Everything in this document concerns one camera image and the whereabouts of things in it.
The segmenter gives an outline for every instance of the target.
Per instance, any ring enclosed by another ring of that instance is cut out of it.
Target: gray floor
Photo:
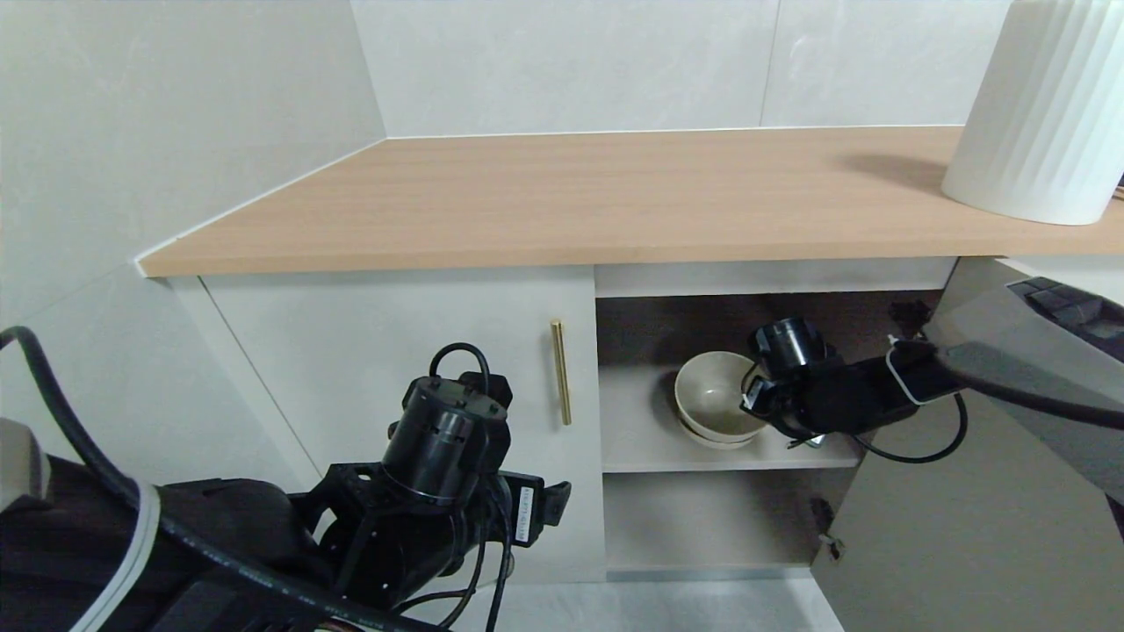
[[[454,629],[484,629],[491,588],[472,599]],[[437,622],[452,603],[411,611]],[[510,586],[498,631],[843,632],[812,578]]]

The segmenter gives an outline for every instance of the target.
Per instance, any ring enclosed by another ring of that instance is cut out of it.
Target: ribbed white vase
[[[1015,0],[944,193],[1021,219],[1093,224],[1122,173],[1124,0]]]

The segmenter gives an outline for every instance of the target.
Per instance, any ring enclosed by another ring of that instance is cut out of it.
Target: label
[[[515,539],[531,542],[531,514],[535,511],[535,490],[524,487],[519,490],[519,514],[515,521]]]

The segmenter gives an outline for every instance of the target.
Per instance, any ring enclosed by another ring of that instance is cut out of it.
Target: gold door handle
[[[562,320],[551,320],[551,342],[554,345],[554,372],[559,378],[559,399],[562,401],[562,425],[573,423],[570,412],[570,380],[565,374],[565,343],[562,341]]]

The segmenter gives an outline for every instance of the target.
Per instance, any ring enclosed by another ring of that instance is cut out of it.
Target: beige bowl
[[[701,439],[717,443],[747,443],[765,427],[738,408],[742,380],[753,369],[744,355],[710,351],[691,358],[676,376],[679,417]]]
[[[746,439],[745,441],[735,441],[733,443],[726,443],[724,441],[710,441],[705,436],[699,436],[698,433],[692,431],[690,426],[687,425],[687,422],[682,419],[679,421],[679,428],[682,430],[683,434],[686,434],[687,437],[694,441],[695,443],[698,443],[704,448],[710,448],[711,450],[737,450],[743,445],[749,445],[749,443],[753,441],[752,436]]]

